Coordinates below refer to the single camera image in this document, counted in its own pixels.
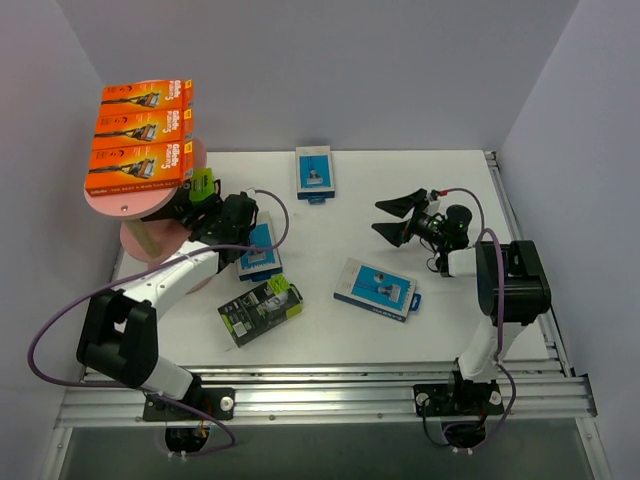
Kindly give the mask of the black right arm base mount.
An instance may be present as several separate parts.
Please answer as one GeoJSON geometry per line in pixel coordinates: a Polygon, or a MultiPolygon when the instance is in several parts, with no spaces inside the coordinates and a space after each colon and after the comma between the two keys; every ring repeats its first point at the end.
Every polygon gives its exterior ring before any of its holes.
{"type": "Polygon", "coordinates": [[[418,416],[484,418],[504,413],[500,389],[495,383],[415,384],[412,390],[418,416]]]}

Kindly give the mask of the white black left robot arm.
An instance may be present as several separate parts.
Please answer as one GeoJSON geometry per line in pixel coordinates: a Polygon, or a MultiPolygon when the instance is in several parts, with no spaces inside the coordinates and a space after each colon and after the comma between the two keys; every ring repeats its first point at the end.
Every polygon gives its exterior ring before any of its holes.
{"type": "Polygon", "coordinates": [[[193,214],[191,236],[155,270],[89,301],[76,351],[79,362],[132,389],[161,394],[179,419],[202,405],[195,376],[159,354],[158,322],[198,285],[235,262],[249,246],[258,206],[247,193],[214,197],[193,214]]]}

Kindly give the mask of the orange Gillette Fusion box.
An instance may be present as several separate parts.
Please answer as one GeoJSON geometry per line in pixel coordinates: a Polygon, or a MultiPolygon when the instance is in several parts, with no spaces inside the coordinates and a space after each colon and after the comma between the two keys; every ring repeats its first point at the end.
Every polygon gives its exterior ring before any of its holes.
{"type": "Polygon", "coordinates": [[[96,121],[92,149],[189,142],[194,137],[193,130],[191,109],[172,108],[102,116],[96,121]]]}
{"type": "Polygon", "coordinates": [[[94,150],[85,191],[92,197],[177,188],[194,171],[192,141],[94,150]]]}

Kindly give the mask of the blue Harry's razor box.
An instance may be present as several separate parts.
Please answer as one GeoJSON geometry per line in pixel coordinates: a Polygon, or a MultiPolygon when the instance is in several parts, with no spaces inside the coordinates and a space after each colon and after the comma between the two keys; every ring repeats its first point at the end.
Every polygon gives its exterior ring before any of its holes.
{"type": "Polygon", "coordinates": [[[258,248],[259,252],[247,252],[236,261],[240,281],[264,281],[283,271],[279,251],[273,249],[276,240],[268,211],[258,213],[249,241],[250,246],[258,248]]]}

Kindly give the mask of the orange Gillette Fusion5 razor box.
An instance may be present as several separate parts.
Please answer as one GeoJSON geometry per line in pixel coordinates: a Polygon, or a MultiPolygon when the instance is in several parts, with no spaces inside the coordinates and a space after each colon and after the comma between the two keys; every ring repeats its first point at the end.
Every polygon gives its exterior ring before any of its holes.
{"type": "Polygon", "coordinates": [[[147,110],[190,108],[194,101],[192,79],[151,80],[106,86],[102,91],[100,116],[147,110]]]}

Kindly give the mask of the black green Gillette Labs box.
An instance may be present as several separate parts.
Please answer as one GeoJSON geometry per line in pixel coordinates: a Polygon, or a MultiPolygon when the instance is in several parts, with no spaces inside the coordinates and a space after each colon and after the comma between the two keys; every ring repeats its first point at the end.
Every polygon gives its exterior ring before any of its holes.
{"type": "Polygon", "coordinates": [[[167,204],[143,217],[142,221],[180,220],[219,190],[220,181],[216,179],[210,167],[195,169],[192,177],[177,189],[167,204]]]}

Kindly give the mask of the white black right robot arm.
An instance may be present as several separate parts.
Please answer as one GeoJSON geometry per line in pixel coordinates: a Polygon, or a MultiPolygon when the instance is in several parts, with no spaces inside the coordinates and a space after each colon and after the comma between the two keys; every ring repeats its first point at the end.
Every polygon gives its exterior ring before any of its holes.
{"type": "Polygon", "coordinates": [[[480,233],[470,239],[472,211],[461,204],[439,210],[440,199],[463,192],[419,189],[409,195],[381,200],[375,207],[399,219],[374,223],[372,229],[396,248],[416,237],[431,247],[433,267],[443,278],[473,277],[482,318],[471,342],[455,360],[453,381],[444,400],[455,412],[469,411],[480,400],[478,386],[495,382],[515,339],[551,306],[551,292],[536,246],[529,240],[498,240],[486,226],[480,203],[480,233]]]}

